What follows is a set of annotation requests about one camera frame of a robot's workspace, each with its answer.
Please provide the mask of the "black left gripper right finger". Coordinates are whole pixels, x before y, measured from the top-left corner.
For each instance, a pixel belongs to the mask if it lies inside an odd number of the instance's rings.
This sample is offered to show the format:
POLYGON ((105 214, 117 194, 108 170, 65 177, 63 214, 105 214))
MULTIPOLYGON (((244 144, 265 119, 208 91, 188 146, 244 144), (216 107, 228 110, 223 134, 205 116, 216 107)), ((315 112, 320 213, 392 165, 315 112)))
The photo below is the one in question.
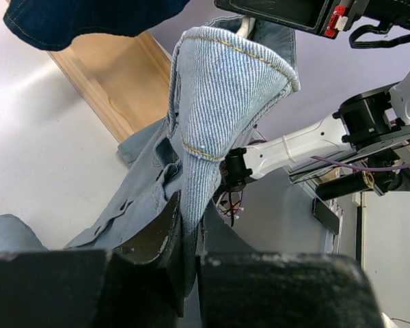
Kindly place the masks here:
POLYGON ((250 247, 209 204, 198 230, 203 327, 382 327, 372 286, 341 255, 250 247))

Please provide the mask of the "white clothes hanger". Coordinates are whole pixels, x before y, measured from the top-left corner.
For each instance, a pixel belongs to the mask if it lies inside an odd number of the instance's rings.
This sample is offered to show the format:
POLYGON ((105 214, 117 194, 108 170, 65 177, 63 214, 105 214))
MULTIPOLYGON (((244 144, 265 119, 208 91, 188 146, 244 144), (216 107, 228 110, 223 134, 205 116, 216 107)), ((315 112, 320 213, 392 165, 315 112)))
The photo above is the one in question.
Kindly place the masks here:
POLYGON ((254 30, 255 24, 256 20, 254 18, 250 18, 247 16, 243 17, 241 20, 241 26, 239 27, 236 34, 242 38, 248 38, 254 30))

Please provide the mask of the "light blue denim skirt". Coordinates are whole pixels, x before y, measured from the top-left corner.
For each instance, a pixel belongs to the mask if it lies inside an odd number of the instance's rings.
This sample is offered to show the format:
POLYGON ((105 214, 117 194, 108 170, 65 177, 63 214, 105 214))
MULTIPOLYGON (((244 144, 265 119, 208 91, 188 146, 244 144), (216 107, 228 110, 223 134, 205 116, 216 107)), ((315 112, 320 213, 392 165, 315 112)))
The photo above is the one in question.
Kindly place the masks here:
POLYGON ((115 249, 180 192, 184 291, 194 285, 197 227, 221 183, 219 167, 236 139, 300 88, 295 31, 257 20, 251 38, 239 16, 186 30, 172 55, 167 115, 119 151, 131 168, 100 217, 68 248, 115 249))

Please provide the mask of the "wooden clothes rack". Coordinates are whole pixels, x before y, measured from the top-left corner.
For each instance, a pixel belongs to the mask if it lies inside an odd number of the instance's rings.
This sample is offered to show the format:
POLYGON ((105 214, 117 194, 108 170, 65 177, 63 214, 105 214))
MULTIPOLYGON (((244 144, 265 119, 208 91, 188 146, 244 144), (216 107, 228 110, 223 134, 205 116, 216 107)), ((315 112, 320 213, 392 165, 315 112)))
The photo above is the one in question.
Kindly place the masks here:
POLYGON ((150 33, 85 34, 49 55, 118 142, 165 116, 171 59, 150 33))

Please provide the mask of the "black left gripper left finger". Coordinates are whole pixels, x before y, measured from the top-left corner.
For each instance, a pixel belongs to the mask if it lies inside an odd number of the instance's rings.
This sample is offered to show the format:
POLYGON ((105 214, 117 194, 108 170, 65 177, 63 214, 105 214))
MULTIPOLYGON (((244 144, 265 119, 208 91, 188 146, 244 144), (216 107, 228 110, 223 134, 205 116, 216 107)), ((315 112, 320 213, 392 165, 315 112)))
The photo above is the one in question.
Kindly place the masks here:
POLYGON ((184 314, 180 193, 115 249, 0 252, 0 327, 175 327, 184 314))

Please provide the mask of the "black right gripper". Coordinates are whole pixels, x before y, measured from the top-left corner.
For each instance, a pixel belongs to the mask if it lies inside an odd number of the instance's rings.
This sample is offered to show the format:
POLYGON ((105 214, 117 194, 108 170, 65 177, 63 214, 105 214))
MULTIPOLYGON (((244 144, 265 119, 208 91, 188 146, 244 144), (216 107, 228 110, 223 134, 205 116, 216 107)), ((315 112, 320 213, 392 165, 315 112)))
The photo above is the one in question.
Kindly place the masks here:
POLYGON ((345 30, 362 17, 391 23, 410 31, 410 1, 317 1, 264 0, 215 1, 215 6, 227 12, 285 25, 311 34, 322 35, 335 8, 346 8, 345 30))

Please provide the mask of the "dark blue denim skirt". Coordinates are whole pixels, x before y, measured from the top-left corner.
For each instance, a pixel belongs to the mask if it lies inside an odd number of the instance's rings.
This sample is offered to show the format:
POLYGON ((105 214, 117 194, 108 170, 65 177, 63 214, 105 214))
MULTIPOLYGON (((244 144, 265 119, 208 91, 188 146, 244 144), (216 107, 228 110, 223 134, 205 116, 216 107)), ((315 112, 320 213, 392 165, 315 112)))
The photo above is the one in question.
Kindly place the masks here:
POLYGON ((18 38, 43 51, 61 51, 80 35, 135 37, 183 11, 187 1, 11 1, 3 22, 18 38))

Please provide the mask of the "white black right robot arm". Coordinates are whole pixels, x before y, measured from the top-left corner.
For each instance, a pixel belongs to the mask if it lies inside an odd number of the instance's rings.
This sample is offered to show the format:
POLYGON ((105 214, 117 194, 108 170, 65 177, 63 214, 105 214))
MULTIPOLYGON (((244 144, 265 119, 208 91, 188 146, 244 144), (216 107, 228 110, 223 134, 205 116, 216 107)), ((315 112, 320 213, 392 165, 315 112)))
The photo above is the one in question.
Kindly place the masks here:
MULTIPOLYGON (((217 1, 218 8, 259 18, 324 38, 350 33, 353 49, 390 49, 410 43, 410 1, 217 1)), ((217 195, 232 195, 281 167, 312 159, 290 173, 302 182, 331 167, 347 167, 350 176, 322 183, 322 200, 358 191, 386 193, 410 161, 410 71, 399 82, 358 94, 307 128, 272 141, 231 150, 221 165, 217 195)))

